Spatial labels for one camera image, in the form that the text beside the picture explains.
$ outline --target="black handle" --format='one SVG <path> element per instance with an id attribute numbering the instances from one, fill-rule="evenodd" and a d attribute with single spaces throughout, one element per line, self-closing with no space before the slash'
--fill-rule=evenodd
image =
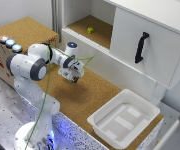
<path id="1" fill-rule="evenodd" d="M 143 60 L 143 57 L 141 57 L 141 53 L 143 50 L 143 45 L 144 45 L 144 40 L 147 39 L 149 37 L 149 34 L 146 32 L 143 32 L 143 36 L 141 37 L 140 41 L 139 41 L 139 45 L 137 48 L 137 53 L 135 56 L 135 63 L 138 64 L 140 61 Z"/>

